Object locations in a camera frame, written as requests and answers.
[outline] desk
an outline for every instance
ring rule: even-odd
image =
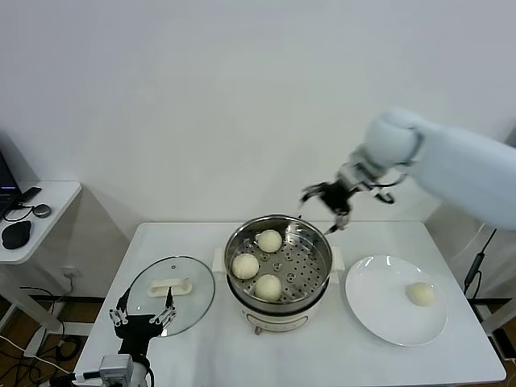
[[[143,223],[139,226],[88,341],[76,372],[97,370],[121,340],[108,310],[151,263],[188,255],[211,267],[239,223]],[[314,223],[326,230],[331,223]],[[372,254],[391,254],[433,276],[447,295],[449,321],[433,343],[398,347],[369,332],[353,315],[340,285],[330,285],[317,314],[304,327],[255,336],[239,315],[225,281],[214,302],[189,330],[151,340],[148,358],[156,386],[384,386],[454,385],[499,381],[506,372],[427,229],[420,222],[352,222],[328,236],[346,269]]]
[[[4,247],[0,247],[0,294],[12,304],[4,318],[0,321],[0,330],[7,323],[15,309],[19,308],[47,330],[60,331],[62,329],[61,323],[57,318],[49,314],[40,304],[19,288],[19,284],[11,276],[9,270],[5,268],[5,265],[22,264],[32,257],[35,250],[44,241],[73,199],[81,192],[81,184],[78,181],[26,181],[21,182],[19,185],[22,191],[27,190],[31,186],[40,187],[42,190],[27,205],[32,206],[45,203],[52,208],[52,213],[47,218],[37,218],[30,214],[24,219],[32,221],[31,238],[25,246],[15,250],[6,250]],[[8,217],[18,218],[26,213],[27,210],[12,211],[8,214]],[[2,220],[0,222],[0,233],[11,224]],[[57,284],[44,268],[38,269],[47,279],[53,281],[54,285]]]

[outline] robotic arm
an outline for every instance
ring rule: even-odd
[[[402,177],[381,184],[379,179],[390,169]],[[428,193],[484,223],[516,230],[516,150],[402,109],[377,116],[336,181],[307,187],[301,201],[318,196],[330,208],[336,216],[331,233],[345,228],[353,194],[366,191],[393,204],[393,196],[384,188],[400,184],[406,175]]]

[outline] black cable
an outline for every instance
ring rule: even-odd
[[[18,219],[8,219],[6,218],[6,212],[3,213],[2,217],[3,217],[3,220],[5,220],[6,222],[19,222],[20,220],[24,220],[27,216],[29,216],[31,213],[32,213],[32,210],[34,210],[34,206],[21,206],[22,208],[30,208],[30,210],[24,215],[22,216],[21,218],[18,218]]]
[[[63,354],[63,352],[61,351],[61,346],[58,345],[56,347],[56,358],[57,358],[57,361],[68,361],[68,360],[71,360],[81,350],[82,341],[81,341],[81,339],[79,339],[76,336],[68,336],[68,337],[65,337],[65,338],[61,339],[61,341],[63,343],[73,343],[75,345],[75,347],[73,348],[73,350],[68,355],[66,355],[66,354]]]
[[[19,287],[20,289],[33,289],[33,290],[39,290],[41,292],[45,292],[46,294],[48,294],[50,297],[54,297],[54,295],[52,293],[50,293],[48,290],[46,289],[43,289],[43,288],[37,288],[35,286],[20,286]]]
[[[151,370],[151,368],[148,368],[148,374],[151,377],[151,387],[154,387],[154,372]]]
[[[485,245],[482,248],[482,250],[476,254],[475,260],[473,261],[473,263],[468,271],[468,274],[466,275],[466,278],[464,279],[464,296],[465,296],[466,293],[468,292],[469,286],[472,284],[474,278],[478,274],[478,282],[476,284],[475,293],[473,294],[473,297],[471,298],[472,300],[474,300],[476,298],[478,291],[481,288],[482,272],[480,271],[479,268],[482,264],[482,261],[485,258],[485,249],[489,246],[489,244],[491,243],[491,240],[493,239],[493,237],[495,236],[496,233],[497,233],[497,228],[495,228],[493,230],[493,232],[491,232],[491,235],[487,239],[487,242],[485,242]]]
[[[491,236],[489,237],[489,239],[487,239],[487,242],[485,243],[484,247],[482,248],[482,251],[481,253],[483,254],[485,252],[485,249],[489,246],[489,244],[491,243],[491,239],[494,237],[494,235],[497,233],[497,228],[495,228],[493,230],[493,232],[491,233]]]
[[[473,300],[476,298],[476,295],[478,294],[478,291],[481,288],[481,282],[482,282],[482,272],[479,270],[477,273],[478,273],[478,283],[476,284],[476,290],[475,290],[475,293],[473,294]]]

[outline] white wall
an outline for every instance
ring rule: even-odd
[[[0,127],[37,177],[81,181],[127,238],[144,220],[292,213],[389,106],[505,138],[515,12],[512,0],[7,0]],[[396,194],[357,198],[354,218],[421,219],[438,204],[410,182]],[[306,216],[328,218],[316,205]],[[96,270],[80,294],[106,291],[114,269]]]

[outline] wooden floor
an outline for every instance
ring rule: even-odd
[[[49,308],[50,302],[41,302],[42,306]],[[1,300],[0,301],[0,318],[6,313],[9,308],[9,303]],[[97,317],[98,311],[100,310],[101,303],[75,303],[67,302],[64,309],[61,311],[59,320],[73,321],[77,323],[93,323]],[[2,335],[18,344],[20,347],[25,348],[31,339],[34,332],[38,329],[39,324],[26,316],[23,312],[16,311],[11,317],[9,323],[2,331]],[[42,348],[40,349],[40,357],[56,363],[54,348],[60,340],[59,335],[50,335],[46,340]],[[80,338],[81,350],[84,346],[85,338]],[[72,343],[65,343],[61,348],[61,353],[64,355],[70,353],[73,350]],[[27,367],[16,367],[16,364],[32,364],[33,359],[19,360],[22,355],[21,351],[11,346],[5,340],[0,339],[0,386],[3,387],[29,387],[34,386],[31,379],[35,382],[42,383],[48,380],[56,371],[51,365],[47,365],[40,361],[35,363],[35,366],[40,369],[40,375],[36,370],[31,371],[31,379],[27,373]],[[68,361],[59,362],[59,366],[73,371],[75,364],[79,360],[79,352],[73,359]],[[16,382],[16,373],[18,371],[18,382]],[[56,376],[64,375],[62,371],[58,371]]]

